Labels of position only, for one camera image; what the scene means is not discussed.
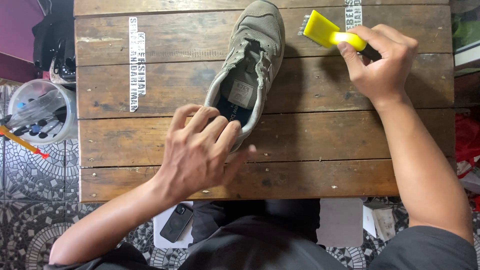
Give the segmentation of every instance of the person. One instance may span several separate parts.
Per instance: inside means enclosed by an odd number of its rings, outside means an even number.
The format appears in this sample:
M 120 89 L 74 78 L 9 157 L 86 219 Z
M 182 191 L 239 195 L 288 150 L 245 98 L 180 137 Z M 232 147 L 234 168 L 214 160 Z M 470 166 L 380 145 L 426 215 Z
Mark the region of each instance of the person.
M 371 62 L 360 58 L 350 44 L 338 44 L 352 83 L 380 115 L 409 214 L 409 227 L 390 240 L 370 269 L 477 269 L 465 192 L 404 90 L 417 41 L 386 25 L 357 26 L 349 32 L 382 55 Z M 210 118 L 215 119 L 207 125 Z M 194 192 L 228 184 L 255 154 L 255 147 L 249 146 L 225 165 L 239 129 L 237 121 L 228 122 L 215 108 L 192 104 L 178 108 L 158 173 L 69 228 L 54 243 L 45 269 L 155 269 L 131 245 L 116 248 L 117 244 L 129 231 Z M 225 204 L 196 205 L 192 234 L 197 243 L 180 269 L 345 269 L 316 244 L 313 234 L 318 226 L 311 224 L 318 220 L 307 212 L 311 208 L 318 214 L 317 202 L 266 201 L 264 207 L 278 214 L 270 217 L 227 217 L 222 212 L 229 207 Z M 292 210 L 291 205 L 301 210 Z M 282 208 L 287 208 L 284 217 Z M 289 211 L 310 225 L 288 222 Z

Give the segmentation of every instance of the mosaic tile floor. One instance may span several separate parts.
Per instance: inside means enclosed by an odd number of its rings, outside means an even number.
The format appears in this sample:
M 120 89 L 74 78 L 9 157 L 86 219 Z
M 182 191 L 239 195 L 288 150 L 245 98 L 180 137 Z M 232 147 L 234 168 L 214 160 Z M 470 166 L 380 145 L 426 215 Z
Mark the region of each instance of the mosaic tile floor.
M 5 114 L 14 88 L 0 86 L 0 114 Z M 99 207 L 78 203 L 78 141 L 41 147 L 46 160 L 11 141 L 0 141 L 0 270 L 40 270 L 48 263 L 52 244 L 72 224 Z M 401 203 L 394 208 L 396 230 L 407 227 L 408 214 Z M 475 248 L 480 256 L 480 216 L 474 215 Z M 364 231 L 361 247 L 329 247 L 327 251 L 348 269 L 367 269 L 386 243 Z M 145 256 L 151 266 L 173 270 L 185 260 L 184 249 L 153 246 L 153 223 L 139 226 L 124 238 Z

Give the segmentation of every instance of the tongue label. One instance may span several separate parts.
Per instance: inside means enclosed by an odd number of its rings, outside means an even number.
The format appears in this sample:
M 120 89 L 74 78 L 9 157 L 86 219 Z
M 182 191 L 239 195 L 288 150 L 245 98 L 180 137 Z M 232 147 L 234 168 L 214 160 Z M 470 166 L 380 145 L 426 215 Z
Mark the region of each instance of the tongue label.
M 234 80 L 232 90 L 230 91 L 230 95 L 228 96 L 228 101 L 247 109 L 248 102 L 252 97 L 253 91 L 253 86 L 239 80 Z

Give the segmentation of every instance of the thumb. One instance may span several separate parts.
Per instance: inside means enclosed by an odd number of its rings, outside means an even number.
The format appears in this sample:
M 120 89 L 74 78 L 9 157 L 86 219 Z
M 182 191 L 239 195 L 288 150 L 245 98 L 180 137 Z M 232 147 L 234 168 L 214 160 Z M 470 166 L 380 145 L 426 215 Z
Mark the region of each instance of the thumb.
M 353 48 L 352 45 L 349 43 L 342 41 L 337 45 L 340 54 L 342 55 L 343 59 L 345 59 L 345 63 L 347 63 L 348 73 L 350 74 L 350 78 L 357 78 L 363 72 L 365 65 L 363 64 L 362 60 L 357 54 L 357 51 Z
M 250 156 L 257 152 L 255 145 L 249 145 L 247 149 L 242 150 L 237 153 L 233 160 L 226 166 L 225 175 L 222 184 L 228 184 L 232 181 L 233 177 L 237 174 L 237 171 L 240 169 L 240 166 L 245 163 Z

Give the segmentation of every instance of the shoe tongue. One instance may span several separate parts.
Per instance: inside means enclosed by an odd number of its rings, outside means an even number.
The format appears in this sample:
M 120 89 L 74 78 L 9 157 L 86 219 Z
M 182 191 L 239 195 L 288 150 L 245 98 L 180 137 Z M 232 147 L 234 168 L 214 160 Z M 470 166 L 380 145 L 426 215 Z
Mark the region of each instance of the shoe tongue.
M 250 41 L 244 49 L 244 58 L 234 69 L 229 71 L 224 82 L 229 81 L 230 87 L 222 87 L 221 93 L 229 102 L 242 108 L 252 110 L 257 101 L 258 74 L 255 70 L 260 61 L 260 43 Z

